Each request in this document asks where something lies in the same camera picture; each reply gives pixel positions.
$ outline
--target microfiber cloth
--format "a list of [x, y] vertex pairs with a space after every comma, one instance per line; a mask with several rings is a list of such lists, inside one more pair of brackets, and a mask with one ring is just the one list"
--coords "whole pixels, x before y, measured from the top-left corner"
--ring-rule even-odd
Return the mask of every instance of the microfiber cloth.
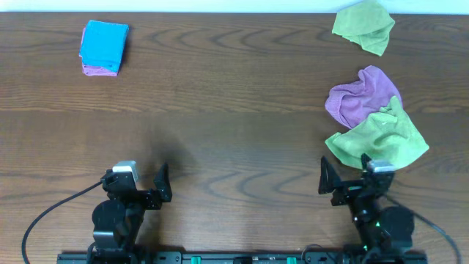
[[360, 81], [332, 88], [325, 102], [330, 115], [348, 128], [354, 128], [369, 114], [387, 106], [393, 96], [402, 104], [399, 91], [380, 68], [368, 66], [358, 72], [358, 77]]
[[[85, 31], [86, 31], [86, 28], [83, 29], [83, 34], [81, 35], [81, 43], [83, 43]], [[90, 66], [90, 65], [85, 65], [83, 63], [81, 63], [81, 70], [87, 76], [113, 76], [113, 77], [117, 76], [117, 73], [110, 71], [104, 67]]]
[[359, 44], [378, 56], [388, 46], [394, 20], [376, 0], [364, 0], [337, 13], [332, 33]]
[[343, 164], [357, 169], [362, 167], [363, 153], [372, 159], [385, 159], [401, 169], [429, 149], [396, 96], [360, 125], [345, 134], [334, 134], [325, 143]]
[[82, 62], [118, 72], [128, 29], [124, 24], [89, 21], [80, 49]]

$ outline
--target folded blue cloth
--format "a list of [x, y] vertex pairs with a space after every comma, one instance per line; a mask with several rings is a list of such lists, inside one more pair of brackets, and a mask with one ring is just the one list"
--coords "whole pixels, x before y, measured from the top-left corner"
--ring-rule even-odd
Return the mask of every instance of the folded blue cloth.
[[80, 49], [82, 62], [118, 72], [128, 30], [124, 24], [89, 21]]

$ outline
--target pink cloth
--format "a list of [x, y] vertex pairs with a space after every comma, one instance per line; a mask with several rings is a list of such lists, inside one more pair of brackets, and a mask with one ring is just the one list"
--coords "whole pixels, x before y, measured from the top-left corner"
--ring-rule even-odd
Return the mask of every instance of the pink cloth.
[[[86, 27], [83, 29], [83, 33], [81, 34], [81, 43], [83, 43], [83, 38], [85, 36]], [[117, 76], [117, 73], [108, 70], [104, 67], [96, 67], [91, 65], [85, 65], [81, 63], [81, 71], [87, 76]]]
[[342, 125], [354, 128], [369, 114], [387, 106], [393, 96], [402, 105], [399, 91], [380, 68], [370, 65], [360, 70], [358, 77], [360, 81], [332, 88], [325, 102], [326, 110]]

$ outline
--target wood grain surface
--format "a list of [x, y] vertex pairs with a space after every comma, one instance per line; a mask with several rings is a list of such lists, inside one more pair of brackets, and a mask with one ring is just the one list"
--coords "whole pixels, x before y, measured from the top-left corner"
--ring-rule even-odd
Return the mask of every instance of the wood grain surface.
[[[50, 205], [121, 160], [143, 180], [170, 166], [173, 202], [148, 211], [139, 243], [188, 251], [296, 251], [358, 241], [347, 207], [319, 196], [324, 140], [345, 132], [324, 108], [331, 87], [380, 67], [430, 149], [391, 194], [438, 223], [469, 260], [469, 17], [393, 15], [382, 57], [330, 33], [334, 15], [0, 14], [0, 263]], [[87, 77], [90, 19], [127, 23], [119, 76]], [[338, 165], [345, 178], [356, 170]], [[32, 263], [92, 242], [102, 188], [57, 208], [28, 240]], [[416, 249], [452, 263], [416, 221]]]

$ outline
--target light green cloth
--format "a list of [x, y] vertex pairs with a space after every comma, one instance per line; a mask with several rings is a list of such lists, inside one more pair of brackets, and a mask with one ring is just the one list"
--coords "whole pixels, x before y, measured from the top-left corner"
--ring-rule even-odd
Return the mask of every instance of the light green cloth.
[[429, 149], [396, 96], [388, 106], [370, 114], [352, 130], [338, 132], [325, 143], [343, 164], [357, 169], [361, 169], [363, 153], [372, 159], [385, 159], [401, 169]]
[[332, 33], [359, 44], [363, 50], [378, 56], [388, 46], [389, 32], [394, 20], [376, 0], [361, 3], [340, 10]]

